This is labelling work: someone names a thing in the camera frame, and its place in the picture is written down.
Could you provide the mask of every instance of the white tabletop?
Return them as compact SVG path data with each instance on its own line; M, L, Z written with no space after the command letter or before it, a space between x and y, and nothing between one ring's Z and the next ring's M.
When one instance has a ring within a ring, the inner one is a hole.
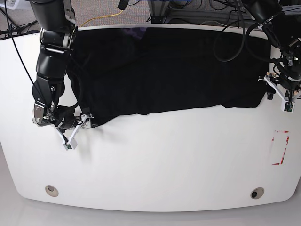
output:
M34 78L39 35L16 43ZM254 109L216 106L118 117L82 130L77 149L67 152L53 127L32 124L32 85L11 40L1 41L0 49L7 53L0 56L0 140L25 198L107 210L197 211L280 202L295 191L301 175L298 104L293 114L284 113L275 96ZM61 104L72 105L66 83ZM283 147L283 164L272 165L280 162ZM46 194L46 185L59 196ZM253 200L257 187L265 194Z

